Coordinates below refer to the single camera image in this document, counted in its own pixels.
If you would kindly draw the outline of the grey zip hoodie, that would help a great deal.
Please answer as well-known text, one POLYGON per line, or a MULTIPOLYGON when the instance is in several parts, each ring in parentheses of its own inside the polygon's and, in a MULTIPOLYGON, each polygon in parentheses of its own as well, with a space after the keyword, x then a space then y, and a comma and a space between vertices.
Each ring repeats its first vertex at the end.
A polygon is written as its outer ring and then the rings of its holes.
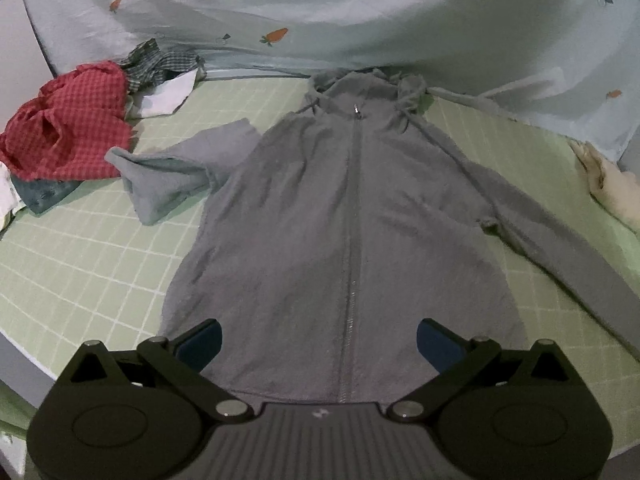
POLYGON ((160 333, 213 318, 211 382, 253 402, 390 403, 431 379, 416 329, 527 344, 488 234, 552 275, 631 353, 639 299, 584 238, 418 111, 418 76, 329 72, 266 132, 247 120, 107 161, 157 222, 208 199, 160 333))

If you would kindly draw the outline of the green cloth at edge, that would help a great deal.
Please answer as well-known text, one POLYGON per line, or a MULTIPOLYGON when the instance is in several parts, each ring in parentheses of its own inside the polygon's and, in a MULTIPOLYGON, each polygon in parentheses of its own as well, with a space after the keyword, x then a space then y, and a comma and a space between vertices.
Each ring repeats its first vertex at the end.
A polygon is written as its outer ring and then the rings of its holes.
POLYGON ((0 382, 0 430, 2 434, 26 439, 30 422, 36 409, 14 392, 4 382, 0 382))

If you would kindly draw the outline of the blue denim jeans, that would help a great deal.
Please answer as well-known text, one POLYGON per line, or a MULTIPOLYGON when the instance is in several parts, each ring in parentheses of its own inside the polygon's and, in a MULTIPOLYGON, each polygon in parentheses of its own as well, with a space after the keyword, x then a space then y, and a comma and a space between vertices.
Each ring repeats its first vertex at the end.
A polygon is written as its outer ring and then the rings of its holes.
POLYGON ((20 199, 33 214, 43 214, 75 191, 81 181, 36 179, 25 181, 17 176, 11 182, 20 199))

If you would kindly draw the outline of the white garment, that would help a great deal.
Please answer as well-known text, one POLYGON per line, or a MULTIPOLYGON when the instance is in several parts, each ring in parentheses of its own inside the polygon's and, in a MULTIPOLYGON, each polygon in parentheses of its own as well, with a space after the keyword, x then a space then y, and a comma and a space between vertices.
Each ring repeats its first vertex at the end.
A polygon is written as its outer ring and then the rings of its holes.
POLYGON ((14 216, 25 208, 11 181, 9 169, 0 164, 0 230, 4 231, 14 216))

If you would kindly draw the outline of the beige cloth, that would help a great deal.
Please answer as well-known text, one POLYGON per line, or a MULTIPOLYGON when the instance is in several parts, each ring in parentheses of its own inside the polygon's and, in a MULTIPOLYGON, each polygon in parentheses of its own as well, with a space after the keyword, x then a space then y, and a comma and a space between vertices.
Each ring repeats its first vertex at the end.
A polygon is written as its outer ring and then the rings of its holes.
POLYGON ((587 175, 589 193, 614 218, 639 235, 639 181, 622 171, 591 143, 569 140, 587 175))

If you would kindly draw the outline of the red checked garment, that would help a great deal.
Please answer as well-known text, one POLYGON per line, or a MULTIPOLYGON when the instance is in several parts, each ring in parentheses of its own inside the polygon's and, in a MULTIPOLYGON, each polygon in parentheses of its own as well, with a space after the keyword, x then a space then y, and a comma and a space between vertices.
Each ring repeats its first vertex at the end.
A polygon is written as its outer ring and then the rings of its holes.
POLYGON ((113 179, 111 148, 130 147, 128 80, 112 61, 77 66, 44 84, 1 133, 1 161, 24 181, 113 179))

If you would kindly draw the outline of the white folded cloth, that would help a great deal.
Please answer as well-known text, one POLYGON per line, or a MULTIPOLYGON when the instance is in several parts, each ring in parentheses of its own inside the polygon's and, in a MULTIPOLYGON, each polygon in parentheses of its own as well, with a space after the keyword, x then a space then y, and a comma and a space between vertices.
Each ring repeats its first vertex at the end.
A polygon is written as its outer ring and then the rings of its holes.
POLYGON ((144 119, 172 115, 190 96, 197 81, 196 68, 166 80, 157 87, 139 91, 129 99, 127 116, 144 119))

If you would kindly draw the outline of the green plaid shirt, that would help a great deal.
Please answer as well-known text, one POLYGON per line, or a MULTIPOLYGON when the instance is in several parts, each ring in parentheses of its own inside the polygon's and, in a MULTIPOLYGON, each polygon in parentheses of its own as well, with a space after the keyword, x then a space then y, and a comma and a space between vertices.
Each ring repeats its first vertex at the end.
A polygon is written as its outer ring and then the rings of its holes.
POLYGON ((196 81, 206 77, 204 60, 193 49, 161 49, 155 38, 138 44, 117 64, 127 77, 129 94, 155 88, 192 70, 196 81))

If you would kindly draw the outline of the light green carrot print sheet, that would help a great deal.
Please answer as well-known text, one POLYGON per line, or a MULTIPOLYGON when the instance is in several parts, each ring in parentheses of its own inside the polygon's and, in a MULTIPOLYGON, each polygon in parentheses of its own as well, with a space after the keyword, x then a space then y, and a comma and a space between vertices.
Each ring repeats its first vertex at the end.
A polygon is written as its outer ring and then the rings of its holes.
POLYGON ((619 158, 639 130, 639 0, 24 0, 56 70, 147 39, 214 78, 401 67, 441 96, 619 158))

